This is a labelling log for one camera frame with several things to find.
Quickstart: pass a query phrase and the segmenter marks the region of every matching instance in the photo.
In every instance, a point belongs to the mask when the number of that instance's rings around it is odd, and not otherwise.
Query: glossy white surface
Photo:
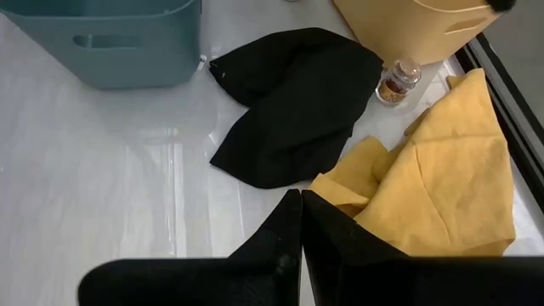
[[[351,35],[328,0],[204,0],[202,26],[209,59],[275,31]],[[373,98],[345,150],[367,135],[395,146],[445,93],[439,67],[426,68],[420,103]],[[257,190],[208,164],[245,111],[206,70],[176,88],[94,90],[0,16],[0,305],[74,305],[81,277],[116,258],[231,254],[288,189]],[[509,253],[542,253],[541,216],[516,184],[523,239]],[[302,290],[311,305],[306,274]]]

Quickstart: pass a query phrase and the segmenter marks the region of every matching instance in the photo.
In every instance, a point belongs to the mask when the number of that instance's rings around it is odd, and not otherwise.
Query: jar lid
[[[416,84],[422,78],[422,67],[413,59],[398,60],[394,65],[393,71],[406,84]]]

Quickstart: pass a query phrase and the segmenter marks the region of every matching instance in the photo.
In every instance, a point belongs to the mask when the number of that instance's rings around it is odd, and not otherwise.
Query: yellow cloth
[[[507,141],[484,72],[458,81],[397,148],[365,139],[310,189],[411,256],[501,256],[515,238]]]

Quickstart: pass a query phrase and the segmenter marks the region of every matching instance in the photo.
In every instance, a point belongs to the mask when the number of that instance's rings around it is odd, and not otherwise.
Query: small glass jar
[[[406,98],[421,79],[422,68],[418,63],[412,59],[397,60],[380,81],[376,96],[385,105],[396,106]]]

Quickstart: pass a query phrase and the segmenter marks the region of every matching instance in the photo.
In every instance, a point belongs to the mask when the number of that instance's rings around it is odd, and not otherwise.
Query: teal plastic basket
[[[95,88],[149,88],[191,78],[201,0],[0,0],[0,10]]]

